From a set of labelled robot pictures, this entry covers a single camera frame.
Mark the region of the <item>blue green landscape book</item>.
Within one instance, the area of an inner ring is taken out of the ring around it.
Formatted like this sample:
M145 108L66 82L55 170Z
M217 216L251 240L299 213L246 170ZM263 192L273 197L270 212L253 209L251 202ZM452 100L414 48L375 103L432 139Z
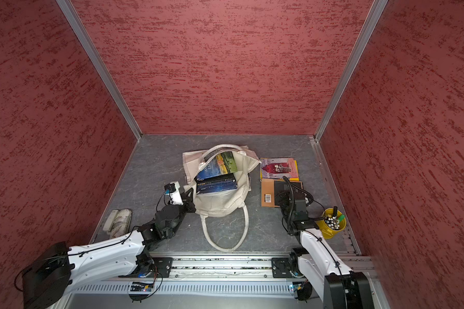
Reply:
M196 179L198 181L207 180L222 175L232 174L238 171L236 161L232 151L217 154L206 167L201 170Z

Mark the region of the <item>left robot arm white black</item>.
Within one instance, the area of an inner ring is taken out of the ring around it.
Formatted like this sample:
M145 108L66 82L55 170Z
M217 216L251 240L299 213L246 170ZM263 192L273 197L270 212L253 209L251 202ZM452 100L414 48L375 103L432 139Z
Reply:
M195 212L191 199L166 205L153 220L118 238L84 246L52 245L17 276L24 308L48 308L74 290L105 279L166 278L171 259L155 259L150 252L174 237L189 212Z

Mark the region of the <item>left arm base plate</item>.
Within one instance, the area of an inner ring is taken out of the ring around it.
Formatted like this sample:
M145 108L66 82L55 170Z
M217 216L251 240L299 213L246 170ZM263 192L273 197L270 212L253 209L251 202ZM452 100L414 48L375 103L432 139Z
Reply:
M120 278L169 278L173 265L172 257L153 257L149 261L138 263L135 270Z

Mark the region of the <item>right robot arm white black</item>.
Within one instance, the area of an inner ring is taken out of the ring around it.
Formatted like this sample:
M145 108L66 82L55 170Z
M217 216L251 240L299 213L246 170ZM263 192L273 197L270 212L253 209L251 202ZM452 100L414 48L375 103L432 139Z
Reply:
M275 196L282 213L282 226L300 247L289 257L272 260L273 276L291 277L289 286L295 299L308 301L312 294L324 308L374 308L367 276L347 266L329 246L307 206L314 202L302 189L291 187Z

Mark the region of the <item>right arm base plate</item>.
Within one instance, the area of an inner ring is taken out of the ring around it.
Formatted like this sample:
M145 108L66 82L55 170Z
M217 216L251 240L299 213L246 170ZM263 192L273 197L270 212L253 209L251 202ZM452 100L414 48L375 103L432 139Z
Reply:
M292 257L273 257L271 268L274 278L303 278L297 259Z

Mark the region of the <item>cream canvas tote bag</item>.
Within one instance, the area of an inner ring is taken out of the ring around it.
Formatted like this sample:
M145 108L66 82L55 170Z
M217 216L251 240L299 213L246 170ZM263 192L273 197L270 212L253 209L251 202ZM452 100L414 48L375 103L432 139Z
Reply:
M217 193L199 194L197 190L197 175L211 166L213 159L225 152L231 152L235 160L237 171L233 173L236 180L237 188L229 191ZM246 145L219 144L207 150L191 151L183 153L183 167L186 174L187 184L185 190L193 189L193 203L195 212L201 217L201 224L204 236L207 242L216 250L221 252L234 252L244 242L250 225L246 197L251 190L250 172L252 172L260 163L256 153ZM232 248L223 248L217 245L210 238L206 219L222 218L237 209L244 212L244 231L238 243Z

